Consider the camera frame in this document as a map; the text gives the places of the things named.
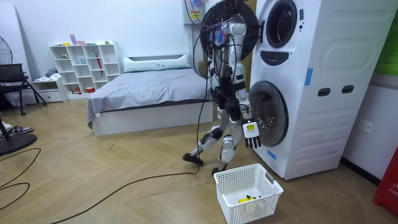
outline white laundry basket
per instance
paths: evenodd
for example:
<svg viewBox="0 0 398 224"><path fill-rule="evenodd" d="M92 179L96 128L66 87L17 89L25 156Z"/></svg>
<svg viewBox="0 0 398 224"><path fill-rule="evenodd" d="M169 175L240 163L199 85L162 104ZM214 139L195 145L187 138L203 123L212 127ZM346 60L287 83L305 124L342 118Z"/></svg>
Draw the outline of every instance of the white laundry basket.
<svg viewBox="0 0 398 224"><path fill-rule="evenodd" d="M248 223L273 215L284 191L260 164L218 172L214 178L217 199L228 224ZM239 203L247 195L256 199Z"/></svg>

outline green wall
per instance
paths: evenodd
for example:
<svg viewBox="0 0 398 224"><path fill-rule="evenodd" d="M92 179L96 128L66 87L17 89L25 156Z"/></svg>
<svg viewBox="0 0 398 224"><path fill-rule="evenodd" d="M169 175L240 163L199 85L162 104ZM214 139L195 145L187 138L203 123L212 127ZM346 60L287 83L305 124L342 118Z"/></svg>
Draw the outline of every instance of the green wall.
<svg viewBox="0 0 398 224"><path fill-rule="evenodd" d="M386 43L381 51L374 73L398 76L398 13L392 21Z"/></svg>

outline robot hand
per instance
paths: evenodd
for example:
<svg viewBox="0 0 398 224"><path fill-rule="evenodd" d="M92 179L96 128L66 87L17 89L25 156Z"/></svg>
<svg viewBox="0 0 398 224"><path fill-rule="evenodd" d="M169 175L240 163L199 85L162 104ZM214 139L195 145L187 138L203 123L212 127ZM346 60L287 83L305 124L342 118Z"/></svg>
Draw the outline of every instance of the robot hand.
<svg viewBox="0 0 398 224"><path fill-rule="evenodd" d="M246 147L250 146L252 149L261 147L260 132L254 119L243 120L242 129Z"/></svg>

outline yellow object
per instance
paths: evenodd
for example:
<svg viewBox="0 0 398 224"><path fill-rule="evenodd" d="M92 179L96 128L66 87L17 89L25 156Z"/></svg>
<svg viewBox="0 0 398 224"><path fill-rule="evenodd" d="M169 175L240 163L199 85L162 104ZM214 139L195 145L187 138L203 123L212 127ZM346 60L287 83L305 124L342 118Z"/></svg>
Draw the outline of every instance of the yellow object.
<svg viewBox="0 0 398 224"><path fill-rule="evenodd" d="M249 124L247 125L247 129L250 130L254 130L254 124Z"/></svg>
<svg viewBox="0 0 398 224"><path fill-rule="evenodd" d="M247 202L247 201L250 201L253 199L254 199L254 197L250 197L250 198L245 197L245 198L239 199L239 203Z"/></svg>
<svg viewBox="0 0 398 224"><path fill-rule="evenodd" d="M190 14L191 19L197 19L200 17L200 11L191 11Z"/></svg>

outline stacked washer dryer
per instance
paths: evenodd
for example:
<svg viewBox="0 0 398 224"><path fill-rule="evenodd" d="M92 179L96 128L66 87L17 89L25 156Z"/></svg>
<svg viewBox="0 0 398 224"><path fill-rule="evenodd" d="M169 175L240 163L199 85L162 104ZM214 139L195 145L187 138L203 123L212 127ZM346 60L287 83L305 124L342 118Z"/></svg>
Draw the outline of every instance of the stacked washer dryer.
<svg viewBox="0 0 398 224"><path fill-rule="evenodd" d="M396 0L258 0L252 58L255 149L284 179L337 168Z"/></svg>

